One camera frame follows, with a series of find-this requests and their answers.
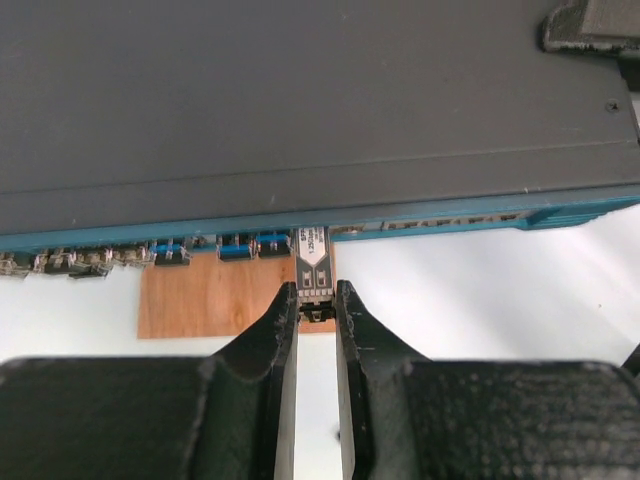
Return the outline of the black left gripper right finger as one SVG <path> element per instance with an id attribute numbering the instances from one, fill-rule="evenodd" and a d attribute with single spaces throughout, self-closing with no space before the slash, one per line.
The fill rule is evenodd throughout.
<path id="1" fill-rule="evenodd" d="M 639 386 L 594 361 L 443 361 L 335 294 L 347 479 L 635 479 Z"/>

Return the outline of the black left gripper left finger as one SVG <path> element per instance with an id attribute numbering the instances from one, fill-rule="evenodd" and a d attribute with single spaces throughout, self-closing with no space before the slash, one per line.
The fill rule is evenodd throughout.
<path id="1" fill-rule="evenodd" d="M 5 479 L 290 479 L 297 301 L 207 357 L 17 358 L 1 367 Z"/>

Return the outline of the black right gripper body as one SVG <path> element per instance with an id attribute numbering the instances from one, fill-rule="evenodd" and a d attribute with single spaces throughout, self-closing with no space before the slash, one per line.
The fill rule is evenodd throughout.
<path id="1" fill-rule="evenodd" d="M 639 114 L 635 104 L 639 102 L 639 51 L 621 50 L 617 60 L 621 79 L 626 85 L 627 93 L 618 102 L 618 114 L 623 114 L 634 127 L 634 133 L 639 134 Z"/>

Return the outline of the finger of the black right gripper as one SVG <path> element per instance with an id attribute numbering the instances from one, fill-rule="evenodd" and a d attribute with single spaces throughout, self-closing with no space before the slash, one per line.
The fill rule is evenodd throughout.
<path id="1" fill-rule="evenodd" d="M 639 2 L 562 1 L 545 18 L 542 46 L 547 52 L 639 52 Z"/>

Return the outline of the silver SFP module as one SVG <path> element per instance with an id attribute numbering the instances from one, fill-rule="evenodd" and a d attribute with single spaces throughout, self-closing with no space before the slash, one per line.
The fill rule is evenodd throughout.
<path id="1" fill-rule="evenodd" d="M 335 288 L 329 229 L 298 229 L 295 254 L 300 319 L 320 323 L 333 318 Z"/>

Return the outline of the silver SFP module plug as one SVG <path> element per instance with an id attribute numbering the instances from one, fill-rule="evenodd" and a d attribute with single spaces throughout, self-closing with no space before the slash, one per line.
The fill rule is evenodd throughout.
<path id="1" fill-rule="evenodd" d="M 221 261 L 251 260 L 254 257 L 254 240 L 250 234 L 235 233 L 217 237 L 217 254 Z"/>

